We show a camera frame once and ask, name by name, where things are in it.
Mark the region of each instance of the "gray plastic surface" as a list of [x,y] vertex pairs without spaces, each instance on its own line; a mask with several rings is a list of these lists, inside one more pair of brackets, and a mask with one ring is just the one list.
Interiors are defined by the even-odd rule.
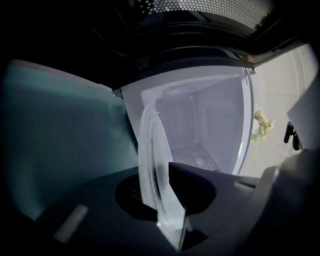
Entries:
[[2,89],[4,174],[31,219],[82,183],[138,165],[124,101],[110,88],[13,61]]
[[[50,207],[38,223],[55,230],[66,214],[78,204],[89,208],[70,245],[76,248],[99,249],[109,254],[128,255],[232,255],[243,246],[264,210],[272,187],[274,169],[266,170],[261,179],[206,171],[183,164],[173,164],[209,180],[216,189],[216,198],[207,209],[189,216],[194,230],[208,238],[177,253],[161,234],[155,221],[131,217],[117,203],[115,190],[138,168],[113,173],[91,180],[64,196]],[[235,183],[249,184],[248,191]]]

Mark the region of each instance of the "metal mesh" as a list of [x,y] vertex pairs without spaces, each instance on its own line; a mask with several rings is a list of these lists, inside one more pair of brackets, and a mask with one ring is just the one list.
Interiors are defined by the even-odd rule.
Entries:
[[196,11],[220,15],[254,29],[275,7],[271,0],[138,0],[142,13]]

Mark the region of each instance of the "white wall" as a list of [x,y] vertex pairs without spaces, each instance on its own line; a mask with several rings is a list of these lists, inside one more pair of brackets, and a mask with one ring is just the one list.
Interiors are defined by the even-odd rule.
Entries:
[[260,177],[270,166],[296,154],[292,141],[284,143],[287,112],[310,86],[319,63],[309,45],[303,45],[256,68],[252,79],[255,109],[261,109],[275,128],[265,141],[251,142],[240,175]]

